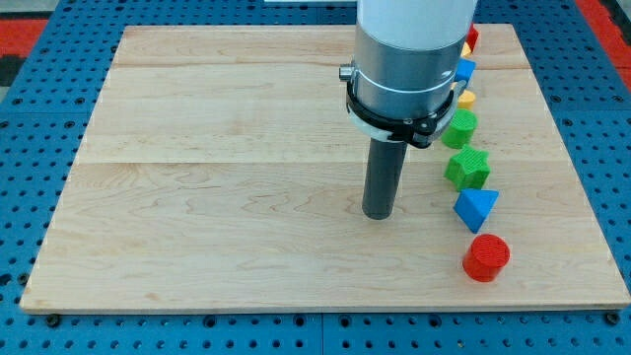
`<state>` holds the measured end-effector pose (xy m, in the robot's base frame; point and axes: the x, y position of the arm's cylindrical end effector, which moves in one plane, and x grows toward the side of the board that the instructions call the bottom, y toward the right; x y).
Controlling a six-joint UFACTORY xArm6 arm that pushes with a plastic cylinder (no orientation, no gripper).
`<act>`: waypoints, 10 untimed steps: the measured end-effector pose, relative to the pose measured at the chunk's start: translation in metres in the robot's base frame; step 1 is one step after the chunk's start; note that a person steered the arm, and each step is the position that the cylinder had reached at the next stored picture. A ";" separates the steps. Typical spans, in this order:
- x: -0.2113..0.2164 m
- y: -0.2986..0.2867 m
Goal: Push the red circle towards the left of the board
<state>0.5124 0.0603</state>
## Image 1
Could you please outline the yellow block behind arm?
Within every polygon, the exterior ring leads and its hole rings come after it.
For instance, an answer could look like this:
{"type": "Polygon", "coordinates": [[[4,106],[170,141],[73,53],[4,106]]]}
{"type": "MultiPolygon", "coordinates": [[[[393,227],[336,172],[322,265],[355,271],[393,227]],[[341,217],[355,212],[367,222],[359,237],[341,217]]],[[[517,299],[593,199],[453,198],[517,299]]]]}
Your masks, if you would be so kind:
{"type": "Polygon", "coordinates": [[[460,56],[464,57],[464,58],[468,58],[468,57],[471,56],[471,54],[472,54],[472,50],[471,50],[470,46],[465,42],[463,44],[460,56]]]}

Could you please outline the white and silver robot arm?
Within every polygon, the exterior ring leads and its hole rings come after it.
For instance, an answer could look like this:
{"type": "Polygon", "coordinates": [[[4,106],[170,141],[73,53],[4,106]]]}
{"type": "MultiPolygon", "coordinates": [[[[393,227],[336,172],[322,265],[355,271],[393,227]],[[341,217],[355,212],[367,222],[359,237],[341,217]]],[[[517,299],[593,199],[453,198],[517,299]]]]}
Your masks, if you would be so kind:
{"type": "Polygon", "coordinates": [[[476,0],[359,0],[353,94],[388,118],[416,118],[450,94],[476,0]]]}

